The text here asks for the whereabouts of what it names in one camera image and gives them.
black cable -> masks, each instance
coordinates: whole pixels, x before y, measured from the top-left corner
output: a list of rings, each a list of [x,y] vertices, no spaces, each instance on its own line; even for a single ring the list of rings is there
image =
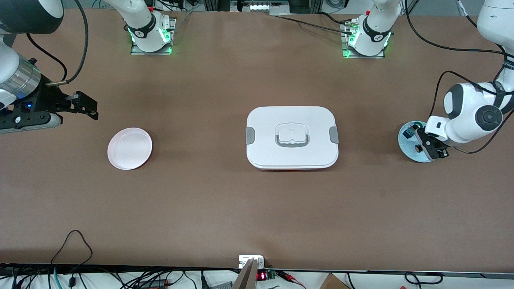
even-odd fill
[[[351,21],[351,20],[352,20],[352,19],[350,18],[350,19],[346,19],[346,20],[342,20],[342,21],[340,21],[340,20],[337,20],[337,19],[335,19],[334,17],[332,17],[332,15],[330,15],[330,14],[328,14],[328,13],[325,13],[325,12],[323,12],[323,11],[318,12],[318,14],[325,15],[326,17],[330,18],[330,20],[334,21],[334,22],[335,22],[335,23],[337,23],[337,24],[345,24],[345,23],[346,23],[346,21]]]
[[[473,19],[471,19],[471,17],[469,17],[469,15],[466,15],[466,18],[468,19],[469,22],[471,22],[471,24],[476,28],[476,23],[475,21],[473,21]]]
[[[79,0],[74,0],[77,6],[79,7],[80,14],[82,14],[82,19],[84,20],[84,51],[82,52],[82,59],[80,60],[79,68],[77,68],[77,71],[73,74],[72,77],[70,77],[68,80],[66,80],[66,83],[70,83],[77,76],[79,75],[80,71],[82,70],[82,67],[84,66],[84,61],[86,60],[86,54],[87,54],[87,46],[89,45],[89,27],[87,25],[87,18],[86,13],[84,12],[84,9],[82,8],[82,5],[80,5]]]
[[[441,80],[443,79],[443,76],[444,76],[445,74],[447,74],[447,73],[450,73],[450,74],[456,75],[456,76],[460,77],[461,79],[464,79],[465,81],[467,81],[467,82],[471,83],[473,86],[477,87],[478,89],[481,89],[481,90],[483,90],[483,91],[486,91],[486,92],[492,93],[491,91],[489,91],[489,90],[487,90],[487,89],[485,89],[485,88],[483,88],[483,87],[479,86],[478,84],[476,84],[476,83],[474,83],[474,82],[470,81],[469,79],[467,79],[467,78],[463,77],[462,75],[460,75],[460,74],[458,74],[458,73],[456,73],[456,72],[454,72],[454,71],[447,70],[447,71],[443,72],[443,73],[441,74],[441,76],[439,76],[439,80],[437,81],[437,86],[436,86],[436,88],[435,88],[434,101],[432,102],[432,108],[430,109],[429,117],[431,117],[431,116],[432,116],[432,113],[434,112],[435,103],[436,103],[436,101],[437,101],[437,93],[438,93],[438,91],[439,91],[439,85],[440,85],[440,83],[441,83]],[[478,153],[478,152],[482,151],[482,150],[483,150],[484,148],[486,148],[486,147],[487,147],[487,146],[492,142],[492,140],[496,137],[496,135],[498,134],[498,132],[500,131],[500,129],[503,127],[503,125],[504,125],[504,124],[505,124],[505,122],[509,119],[509,117],[512,115],[512,113],[513,113],[513,112],[514,112],[514,110],[513,110],[513,111],[511,111],[511,112],[507,115],[507,117],[505,117],[505,119],[502,121],[502,123],[500,124],[500,126],[498,127],[498,129],[493,133],[493,135],[491,136],[491,138],[489,138],[489,140],[488,140],[488,141],[487,141],[487,142],[486,142],[486,143],[485,143],[481,148],[479,148],[479,149],[477,149],[477,150],[475,150],[475,151],[472,151],[472,152],[468,152],[468,151],[463,150],[463,149],[461,149],[461,148],[459,148],[459,147],[454,147],[454,148],[455,148],[457,151],[462,152],[462,153],[465,153],[465,154],[475,154],[475,153]]]
[[[18,272],[20,271],[20,269],[18,269],[16,271],[16,273],[14,272],[14,270],[12,271],[12,285],[11,285],[11,289],[16,289],[16,281],[17,281],[17,278],[18,278]]]
[[[193,282],[194,289],[198,289],[198,288],[196,287],[196,282],[195,282],[195,281],[193,281],[193,279],[189,278],[189,276],[186,274],[186,271],[182,271],[182,272],[184,272],[184,276],[185,276],[186,278],[188,278],[189,280],[191,280],[191,282]]]
[[[161,4],[163,4],[164,6],[166,6],[166,7],[167,7],[168,9],[170,9],[170,10],[171,10],[171,8],[170,8],[170,7],[174,7],[174,8],[178,8],[178,9],[180,9],[180,10],[188,11],[188,10],[187,10],[186,8],[184,8],[184,7],[180,7],[180,6],[175,6],[175,5],[167,4],[167,3],[164,3],[164,2],[163,2],[163,1],[161,1],[161,0],[157,0],[157,1],[158,1],[158,2],[160,2]]]
[[[32,282],[34,281],[34,279],[35,279],[39,274],[41,274],[41,272],[42,272],[42,271],[43,271],[43,269],[39,270],[39,272],[38,272],[38,273],[36,273],[36,274],[34,275],[34,277],[33,277],[33,278],[30,278],[30,279],[29,279],[29,283],[27,284],[27,287],[26,287],[25,289],[30,289],[30,286],[31,286]]]
[[[61,81],[65,80],[66,77],[68,76],[68,68],[66,68],[66,65],[64,65],[64,63],[59,60],[59,58],[53,56],[51,53],[49,53],[48,51],[46,51],[45,49],[43,49],[43,47],[39,46],[35,41],[34,39],[32,39],[32,36],[30,34],[25,34],[27,36],[27,38],[29,39],[30,43],[32,43],[32,45],[34,45],[37,49],[39,49],[42,53],[46,54],[48,57],[52,58],[53,60],[55,60],[57,63],[60,64],[60,66],[63,68],[63,71],[64,71],[64,75],[63,75],[63,78],[61,79]]]
[[[339,29],[323,27],[323,26],[319,26],[319,25],[312,24],[312,23],[309,23],[309,22],[304,22],[304,21],[301,21],[301,20],[292,19],[292,18],[281,17],[281,16],[275,16],[275,17],[280,18],[280,19],[285,19],[285,20],[290,20],[290,21],[298,22],[298,23],[301,23],[301,24],[313,26],[313,27],[316,27],[316,28],[324,29],[324,30],[334,31],[334,32],[338,32],[338,33],[348,34],[348,35],[352,34],[349,31],[343,31],[343,30],[339,30]]]
[[[411,3],[411,10],[409,10],[409,13],[412,13],[412,10],[414,10],[414,8],[416,8],[417,4],[419,3],[419,0],[415,0],[414,3]]]
[[[81,266],[81,265],[84,265],[84,263],[86,263],[87,261],[89,261],[92,257],[93,257],[93,249],[91,249],[91,246],[88,244],[88,242],[86,241],[86,239],[84,238],[84,235],[82,234],[81,231],[79,230],[71,230],[68,235],[66,236],[66,239],[64,239],[64,243],[62,244],[61,248],[59,248],[59,250],[57,251],[57,253],[55,255],[53,255],[52,257],[52,260],[50,260],[50,266],[53,265],[53,262],[54,260],[56,259],[57,255],[59,255],[61,253],[61,251],[63,250],[64,246],[66,245],[66,242],[68,242],[68,239],[69,237],[71,236],[71,234],[73,234],[74,232],[77,232],[79,233],[80,237],[82,238],[82,242],[84,242],[84,245],[87,246],[87,248],[89,249],[89,257],[84,260],[82,263],[80,263],[78,266]]]
[[[407,276],[412,276],[414,277],[414,279],[416,279],[416,281],[411,281],[409,280],[409,278],[407,278]],[[422,289],[421,288],[421,285],[437,285],[437,284],[440,284],[442,281],[443,281],[443,274],[437,274],[437,276],[440,278],[439,280],[437,281],[434,281],[434,282],[420,282],[420,280],[418,279],[418,277],[412,273],[412,272],[405,272],[404,274],[404,278],[405,278],[405,281],[409,282],[410,284],[412,285],[418,285],[419,286],[419,289]]]
[[[82,282],[82,286],[84,286],[84,289],[87,289],[86,283],[84,283],[84,280],[82,279],[82,274],[80,272],[79,272],[79,278],[80,278],[80,282]]]
[[[350,277],[350,273],[346,273],[346,275],[348,276],[348,282],[350,283],[350,287],[352,289],[355,289],[355,287],[353,286],[353,283],[352,283],[352,278]]]
[[[408,7],[409,3],[408,3],[408,0],[405,0],[405,7]],[[508,53],[505,53],[505,52],[502,52],[502,51],[496,51],[496,50],[489,50],[489,49],[464,49],[464,48],[453,48],[453,47],[448,47],[448,46],[444,46],[444,45],[439,45],[439,44],[436,44],[436,43],[433,43],[429,40],[426,40],[423,36],[421,36],[417,31],[416,31],[416,28],[414,28],[414,25],[412,25],[412,22],[411,22],[411,18],[409,16],[409,12],[406,11],[405,12],[405,15],[407,16],[407,22],[409,22],[409,26],[411,27],[412,31],[414,32],[414,34],[416,34],[416,36],[418,36],[421,40],[423,40],[424,42],[430,44],[430,45],[433,45],[435,47],[439,47],[439,48],[442,48],[442,49],[446,49],[446,50],[453,50],[453,51],[466,51],[466,52],[487,52],[487,53],[495,53],[495,54],[501,54],[501,55],[504,55],[504,56],[509,56],[509,57],[512,57],[514,58],[513,55],[511,54],[508,54]]]

cable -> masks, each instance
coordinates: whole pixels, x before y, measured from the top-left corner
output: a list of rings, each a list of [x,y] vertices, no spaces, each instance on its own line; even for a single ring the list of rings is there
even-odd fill
[[[82,234],[81,231],[79,230],[71,230],[68,235],[66,236],[66,239],[64,240],[64,243],[62,244],[61,248],[59,248],[59,250],[57,251],[57,253],[55,255],[53,255],[52,257],[52,260],[50,260],[50,265],[53,265],[53,261],[56,259],[57,255],[59,255],[62,251],[62,249],[64,248],[64,246],[66,245],[66,242],[68,242],[68,239],[69,237],[71,236],[72,233],[74,232],[77,232],[79,233],[80,237],[82,238],[82,242],[84,242],[84,245],[87,246],[87,248],[89,249],[89,257],[82,263],[80,263],[78,266],[81,266],[81,265],[84,265],[84,263],[86,263],[87,261],[89,261],[92,257],[93,257],[93,249],[91,249],[91,246],[88,244],[88,242],[86,241],[86,239],[84,238],[84,235]]]
[[[57,267],[53,268],[53,278],[56,280],[57,287],[59,289],[63,289],[63,287],[61,286],[61,283],[59,282],[59,279],[57,278]]]
[[[65,80],[66,79],[66,76],[68,76],[68,68],[66,68],[66,65],[64,65],[64,63],[59,60],[57,57],[53,56],[51,53],[49,53],[48,51],[46,51],[45,49],[43,49],[41,46],[39,46],[35,41],[34,39],[32,39],[32,36],[30,34],[25,34],[27,36],[27,38],[29,39],[30,43],[32,43],[32,45],[34,45],[37,49],[39,49],[42,53],[46,54],[47,56],[49,56],[50,58],[52,58],[53,60],[55,60],[57,63],[60,64],[60,66],[63,68],[63,71],[64,71],[64,75],[63,75],[63,78],[61,79],[61,81]]]
[[[194,284],[194,289],[198,289],[198,288],[196,287],[196,283],[195,283],[195,281],[193,281],[193,279],[189,278],[189,276],[186,274],[186,271],[182,271],[182,272],[184,273],[184,276],[185,276],[186,278],[188,278],[189,280],[191,280],[191,282],[193,282],[193,284]]]
[[[84,289],[87,289],[86,283],[84,283],[84,280],[82,279],[82,274],[79,272],[79,278],[80,282],[82,282],[82,286],[84,286]]]
[[[349,31],[343,31],[343,30],[339,30],[339,29],[333,29],[333,28],[323,27],[323,26],[319,26],[319,25],[312,24],[312,23],[309,23],[309,22],[304,22],[304,21],[301,21],[301,20],[292,19],[292,18],[281,17],[281,16],[275,16],[275,17],[280,18],[280,19],[289,20],[289,21],[298,22],[298,23],[301,23],[301,24],[305,24],[305,25],[313,26],[313,27],[316,27],[316,28],[324,29],[324,30],[329,30],[329,31],[334,31],[334,32],[342,33],[342,34],[348,34],[348,35],[352,34],[352,33],[351,33],[351,32],[349,32]]]
[[[326,17],[330,18],[330,20],[334,21],[334,22],[335,22],[335,23],[337,23],[337,24],[345,24],[345,23],[346,23],[346,21],[351,21],[351,20],[352,20],[352,19],[350,18],[350,19],[346,19],[346,20],[339,21],[339,20],[335,19],[334,17],[332,17],[332,15],[330,15],[330,14],[328,14],[328,13],[325,13],[325,12],[323,12],[323,11],[318,12],[318,14],[325,15]]]
[[[434,95],[434,101],[432,103],[432,109],[430,109],[430,114],[429,114],[429,117],[432,116],[432,113],[434,112],[434,108],[435,108],[435,103],[436,103],[436,100],[437,100],[437,93],[439,91],[439,85],[441,84],[441,80],[443,79],[443,76],[447,73],[450,73],[450,74],[453,74],[463,80],[465,80],[466,82],[468,82],[469,84],[473,85],[475,88],[481,90],[481,91],[485,91],[485,92],[488,92],[490,94],[493,94],[493,95],[496,95],[497,93],[496,92],[493,92],[493,91],[490,91],[484,87],[481,87],[480,85],[478,85],[477,83],[467,79],[466,77],[454,72],[454,71],[451,71],[451,70],[447,70],[445,72],[443,72],[440,76],[439,76],[439,80],[437,81],[437,86],[435,87],[435,95]],[[510,93],[506,93],[505,95],[514,95],[514,92],[510,92]]]
[[[350,283],[350,287],[352,289],[355,289],[355,287],[353,286],[353,283],[352,283],[352,278],[350,277],[350,273],[346,273],[346,275],[348,276],[348,282]]]
[[[414,282],[414,281],[409,280],[409,278],[407,278],[407,276],[414,277],[414,279],[416,279],[416,281]],[[437,276],[439,276],[440,279],[435,281],[435,282],[420,282],[418,277],[416,275],[414,275],[414,273],[412,273],[412,272],[405,272],[403,277],[405,278],[405,281],[409,282],[412,285],[418,285],[419,289],[422,289],[421,285],[437,285],[437,284],[440,284],[443,281],[443,274],[437,274]]]
[[[471,19],[471,17],[469,17],[469,15],[466,15],[466,18],[468,19],[469,22],[471,22],[471,24],[476,28],[476,23],[475,21],[473,21],[473,19]]]
[[[57,85],[68,84],[68,83],[72,82],[79,75],[80,71],[82,70],[82,67],[84,66],[84,61],[86,60],[87,46],[89,44],[89,27],[87,25],[87,17],[86,17],[86,13],[84,12],[84,9],[82,8],[82,5],[80,5],[79,0],[74,0],[74,1],[77,4],[77,6],[79,7],[80,14],[82,14],[82,19],[84,21],[85,37],[84,37],[84,51],[82,52],[82,59],[80,60],[79,68],[77,68],[77,71],[73,74],[72,77],[70,77],[66,81],[47,83],[47,86],[57,86]]]
[[[184,24],[184,23],[186,22],[186,19],[187,19],[189,16],[191,16],[191,14],[193,13],[193,11],[194,11],[196,8],[200,7],[200,6],[201,6],[201,5],[197,5],[197,6],[193,7],[193,9],[191,9],[191,11],[189,11],[189,12],[188,12],[188,14],[184,17],[184,19],[182,19],[182,21],[180,21],[180,23],[179,23],[177,26],[175,26],[175,31],[177,31],[177,30],[182,26],[182,24]]]
[[[303,287],[303,289],[307,289],[307,287],[305,287],[302,283],[298,282],[298,281],[293,281],[294,284],[298,284],[300,286]]]
[[[492,140],[494,139],[494,137],[496,137],[496,135],[498,134],[498,132],[500,132],[500,129],[502,129],[503,125],[507,122],[507,119],[509,119],[509,117],[512,115],[512,113],[514,113],[514,110],[510,111],[510,113],[507,115],[507,117],[505,117],[505,119],[502,121],[502,123],[500,124],[500,126],[498,127],[498,129],[492,134],[491,138],[489,138],[489,140],[481,147],[479,148],[478,150],[476,151],[472,151],[472,152],[468,152],[468,151],[465,151],[459,147],[454,147],[456,150],[460,151],[461,153],[465,153],[465,154],[476,154],[478,152],[480,152],[481,150],[483,150],[484,148],[486,148],[486,146],[488,146]]]
[[[36,274],[34,274],[34,277],[30,278],[29,279],[29,283],[27,284],[27,287],[25,289],[30,289],[30,286],[32,284],[32,282],[34,281],[34,279],[39,275],[41,274],[41,272],[43,271],[43,269],[39,270],[39,272],[37,272]]]
[[[405,0],[405,7],[408,7],[409,6],[409,2],[408,0]],[[502,52],[502,51],[496,51],[496,50],[489,50],[489,49],[464,49],[464,48],[453,48],[453,47],[448,47],[448,46],[444,46],[444,45],[439,45],[439,44],[436,44],[436,43],[433,43],[429,40],[426,40],[423,36],[421,36],[417,31],[416,31],[416,28],[414,28],[414,25],[412,25],[412,22],[411,22],[411,18],[409,16],[409,12],[406,11],[405,12],[405,15],[407,16],[407,22],[409,22],[409,26],[411,27],[412,31],[414,32],[414,34],[416,34],[416,36],[418,36],[421,40],[423,40],[424,42],[430,44],[430,45],[433,45],[435,47],[439,47],[439,48],[442,48],[442,49],[446,49],[446,50],[453,50],[453,51],[466,51],[466,52],[487,52],[487,53],[495,53],[495,54],[501,54],[501,55],[504,55],[504,56],[509,56],[509,57],[512,57],[514,58],[513,55],[511,54],[508,54],[508,53],[505,53],[505,52]]]
[[[158,2],[160,2],[161,4],[163,4],[164,6],[166,6],[168,9],[172,10],[170,7],[174,7],[174,8],[179,8],[180,10],[185,10],[187,11],[186,8],[184,7],[179,7],[179,6],[175,6],[175,5],[171,5],[171,4],[167,4],[167,3],[164,3],[163,1],[161,0],[157,0]]]

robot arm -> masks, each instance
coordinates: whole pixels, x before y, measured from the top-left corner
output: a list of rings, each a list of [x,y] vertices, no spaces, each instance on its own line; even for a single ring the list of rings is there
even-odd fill
[[[34,65],[36,60],[25,59],[3,41],[10,33],[52,33],[63,14],[60,0],[0,1],[0,133],[54,128],[62,123],[59,112],[98,119],[95,100],[48,87],[51,81]]]
[[[104,0],[125,20],[132,40],[145,52],[155,52],[171,41],[170,17],[150,12],[143,0]]]
[[[353,41],[348,44],[364,56],[375,56],[385,47],[391,36],[391,28],[400,15],[401,0],[373,0],[368,15],[361,15],[354,22],[358,28]]]
[[[136,45],[154,52],[170,42],[170,18],[150,12],[143,0],[105,0],[123,16]],[[62,22],[61,0],[0,1],[0,133],[54,128],[60,112],[87,114],[98,119],[97,102],[76,92],[66,95],[27,60],[8,47],[9,33],[53,33]]]
[[[513,17],[512,2],[486,0],[480,11],[478,30],[485,39],[502,45],[507,53],[512,54]],[[447,117],[431,116],[426,127],[416,129],[419,146],[430,160],[448,156],[448,147],[482,138],[498,129],[503,114],[514,109],[514,59],[505,59],[494,83],[477,85],[484,89],[470,83],[451,87],[444,97]]]

brown table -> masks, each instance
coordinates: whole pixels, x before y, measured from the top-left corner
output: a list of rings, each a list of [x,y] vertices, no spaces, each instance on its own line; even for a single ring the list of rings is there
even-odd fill
[[[116,11],[87,16],[84,69],[62,89],[95,98],[100,120],[63,114],[56,129],[0,136],[2,262],[49,262],[79,229],[98,264],[231,267],[239,254],[262,254],[275,268],[514,272],[513,125],[479,154],[451,150],[430,164],[407,160],[396,143],[403,123],[427,119],[442,71],[489,81],[501,56],[429,46],[401,17],[385,60],[345,59],[337,33],[259,13],[194,13],[173,55],[130,56]],[[440,44],[496,48],[463,17],[412,18]],[[82,25],[67,10],[58,31],[34,38],[73,72]],[[24,36],[14,47],[61,78]],[[442,93],[457,82],[446,78]],[[265,105],[330,109],[336,164],[252,167],[246,117]],[[106,149],[128,127],[147,130],[154,150],[143,167],[121,171]],[[79,240],[59,262],[87,256]]]

